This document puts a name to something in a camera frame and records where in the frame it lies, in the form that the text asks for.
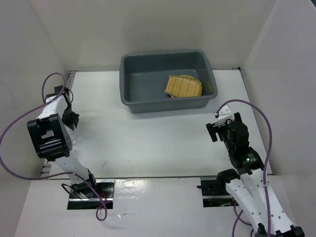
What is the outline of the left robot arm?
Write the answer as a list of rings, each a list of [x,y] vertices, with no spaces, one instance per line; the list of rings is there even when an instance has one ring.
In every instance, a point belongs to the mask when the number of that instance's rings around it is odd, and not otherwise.
[[[76,158],[70,132],[79,123],[79,114],[73,112],[70,90],[56,86],[54,93],[44,99],[46,105],[41,114],[27,122],[27,130],[39,158],[59,166],[71,180],[72,192],[79,196],[94,198],[98,184],[89,171]]]

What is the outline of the woven bamboo basket tray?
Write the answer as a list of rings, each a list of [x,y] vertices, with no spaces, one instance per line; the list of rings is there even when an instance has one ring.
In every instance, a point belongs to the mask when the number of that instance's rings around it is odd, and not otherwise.
[[[189,75],[169,76],[164,92],[180,98],[198,97],[202,95],[202,83]]]

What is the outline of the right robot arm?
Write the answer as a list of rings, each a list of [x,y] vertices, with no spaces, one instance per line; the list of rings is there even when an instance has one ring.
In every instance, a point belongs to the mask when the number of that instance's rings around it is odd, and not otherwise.
[[[224,106],[215,117],[217,121],[206,128],[213,142],[224,142],[233,165],[218,173],[218,192],[229,193],[237,201],[256,237],[303,237],[303,229],[289,219],[268,180],[264,180],[264,164],[249,145],[248,128],[240,114]]]

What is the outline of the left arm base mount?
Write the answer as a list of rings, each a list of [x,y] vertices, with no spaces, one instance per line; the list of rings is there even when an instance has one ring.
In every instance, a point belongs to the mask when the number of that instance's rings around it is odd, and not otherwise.
[[[87,210],[87,209],[97,209],[100,207],[104,209],[101,205],[100,199],[93,194],[92,197],[86,197],[84,194],[75,194],[73,189],[68,184],[61,184],[61,187],[67,192],[69,195],[68,199],[68,210]],[[99,197],[106,204],[107,209],[113,209],[114,204],[114,189],[115,189],[115,181],[107,180],[107,179],[97,179],[96,180],[96,192]]]

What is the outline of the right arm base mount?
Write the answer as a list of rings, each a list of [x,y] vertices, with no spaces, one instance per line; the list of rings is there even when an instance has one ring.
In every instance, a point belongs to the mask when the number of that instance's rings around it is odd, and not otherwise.
[[[197,188],[201,191],[204,208],[234,205],[235,200],[226,191],[220,190],[215,176],[201,177]]]

